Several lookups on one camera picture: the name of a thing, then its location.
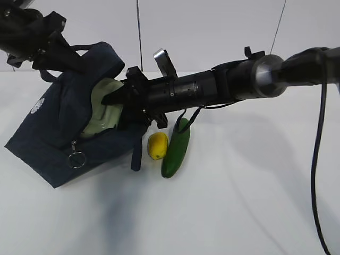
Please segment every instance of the lemon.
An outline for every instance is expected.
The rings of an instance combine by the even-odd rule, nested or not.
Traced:
[[[162,159],[166,155],[169,140],[165,133],[157,132],[149,137],[148,152],[153,160]]]

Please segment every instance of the green towel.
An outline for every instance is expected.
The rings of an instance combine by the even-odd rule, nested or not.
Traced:
[[[114,79],[104,78],[93,89],[91,94],[92,118],[81,133],[82,138],[91,138],[106,129],[118,125],[123,105],[102,105],[101,100],[124,84]]]

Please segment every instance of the green cucumber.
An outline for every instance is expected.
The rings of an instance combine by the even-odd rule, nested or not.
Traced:
[[[186,118],[182,118],[178,130],[182,130],[188,122]],[[189,140],[190,128],[183,134],[177,133],[174,128],[168,150],[161,165],[161,175],[164,178],[171,178],[181,167]]]

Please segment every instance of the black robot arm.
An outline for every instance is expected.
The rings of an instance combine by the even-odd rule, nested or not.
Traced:
[[[0,0],[0,49],[9,54],[8,63],[20,67],[33,62],[36,70],[86,72],[82,58],[64,37],[66,19],[56,12],[43,17],[34,9],[23,9],[31,0]],[[224,63],[211,70],[178,77],[168,53],[154,57],[162,78],[148,80],[138,67],[129,68],[125,86],[105,96],[104,105],[123,104],[167,127],[165,113],[191,107],[229,105],[246,99],[281,95],[289,86],[320,84],[322,66],[327,66],[329,83],[340,77],[340,48],[313,48],[283,61],[265,52]]]
[[[340,48],[312,48],[283,61],[265,52],[251,53],[246,47],[245,56],[244,60],[178,77],[168,53],[161,49],[155,59],[164,77],[148,80],[138,67],[132,67],[123,81],[125,86],[105,96],[102,104],[124,104],[143,111],[159,128],[165,128],[164,114],[168,112],[273,98],[290,86],[321,84],[323,64],[327,65],[329,83],[338,82],[340,77]]]

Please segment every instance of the wire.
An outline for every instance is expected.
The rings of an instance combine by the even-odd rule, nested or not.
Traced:
[[[138,37],[139,37],[139,54],[140,54],[140,69],[143,72],[143,54],[142,54],[142,38],[140,32],[140,15],[139,15],[139,2],[136,1],[137,4],[137,25],[138,25]]]
[[[203,109],[221,109],[221,108],[227,107],[229,105],[233,105],[233,104],[236,104],[236,103],[229,103],[229,104],[219,105],[219,106],[201,106],[201,108],[203,108]]]
[[[282,11],[281,11],[280,19],[278,20],[278,24],[277,24],[276,32],[275,32],[275,35],[274,35],[274,40],[273,40],[273,43],[272,43],[272,45],[271,45],[270,54],[272,53],[272,51],[273,51],[273,48],[274,48],[274,44],[275,44],[275,41],[276,41],[276,37],[277,37],[277,33],[278,33],[278,29],[279,29],[279,27],[280,27],[280,24],[281,24],[282,15],[283,15],[283,12],[284,12],[284,10],[285,10],[285,7],[286,7],[286,3],[287,3],[287,0],[285,0],[285,3],[283,4],[283,8],[282,8]]]
[[[320,103],[320,113],[319,113],[319,122],[318,122],[318,129],[317,135],[315,139],[315,146],[313,152],[313,160],[312,160],[312,168],[311,168],[311,196],[312,196],[312,209],[313,209],[313,216],[315,221],[315,226],[318,232],[319,240],[322,245],[322,248],[325,251],[326,255],[331,255],[327,244],[324,239],[324,235],[322,234],[320,220],[318,215],[318,208],[317,208],[317,197],[316,197],[316,170],[317,170],[317,162],[319,157],[319,150],[320,150],[320,143],[321,143],[321,135],[322,135],[322,128],[324,126],[325,121],[325,111],[326,111],[326,97],[327,97],[327,66],[325,60],[325,54],[320,52],[320,56],[322,59],[322,76],[323,82],[321,87],[321,103]]]
[[[175,124],[175,131],[178,134],[183,134],[186,130],[188,130],[190,128],[190,126],[192,125],[192,123],[196,120],[198,114],[201,112],[202,109],[220,109],[223,107],[227,107],[229,105],[233,105],[235,103],[229,103],[229,104],[224,104],[224,105],[219,105],[219,106],[200,106],[197,108],[197,110],[192,114],[189,122],[183,127],[182,130],[179,130],[179,126],[180,126],[180,121],[182,119],[182,117],[184,116],[184,114],[186,113],[186,109],[184,110],[184,112],[178,117],[176,124]]]

